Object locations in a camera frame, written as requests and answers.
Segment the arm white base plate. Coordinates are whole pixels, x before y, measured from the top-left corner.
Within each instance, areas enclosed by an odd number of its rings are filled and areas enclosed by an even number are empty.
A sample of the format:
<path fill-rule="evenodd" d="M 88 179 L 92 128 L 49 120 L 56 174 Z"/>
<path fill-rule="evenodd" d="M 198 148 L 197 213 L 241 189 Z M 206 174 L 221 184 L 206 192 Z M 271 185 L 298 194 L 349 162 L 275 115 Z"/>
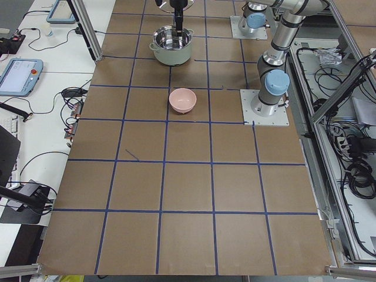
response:
<path fill-rule="evenodd" d="M 270 106 L 259 100 L 258 89 L 241 89 L 240 99 L 245 125 L 278 127 L 290 125 L 283 97 L 278 104 Z"/>
<path fill-rule="evenodd" d="M 259 28 L 251 28 L 248 26 L 243 16 L 232 15 L 230 17 L 231 34 L 234 39 L 252 39 L 267 40 L 267 32 L 265 25 Z"/>

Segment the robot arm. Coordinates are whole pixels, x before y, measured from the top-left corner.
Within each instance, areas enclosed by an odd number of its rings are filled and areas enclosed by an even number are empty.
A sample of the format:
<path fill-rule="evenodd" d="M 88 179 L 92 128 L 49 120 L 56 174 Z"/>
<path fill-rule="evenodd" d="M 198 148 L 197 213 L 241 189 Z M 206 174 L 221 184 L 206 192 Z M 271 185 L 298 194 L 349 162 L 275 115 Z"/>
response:
<path fill-rule="evenodd" d="M 280 98 L 290 85 L 288 74 L 282 70 L 286 53 L 305 17 L 315 15 L 329 6 L 328 1 L 246 1 L 240 20 L 242 31 L 261 28 L 265 23 L 263 12 L 267 7 L 284 9 L 270 48 L 257 62 L 261 89 L 251 101 L 255 114 L 266 118 L 275 114 Z"/>
<path fill-rule="evenodd" d="M 183 32 L 184 11 L 188 10 L 194 1 L 155 1 L 156 6 L 165 13 L 173 14 L 173 23 L 176 26 L 177 34 Z M 237 39 L 267 39 L 265 28 L 267 18 L 265 11 L 267 5 L 246 1 L 241 10 L 240 16 L 231 16 L 231 33 Z"/>

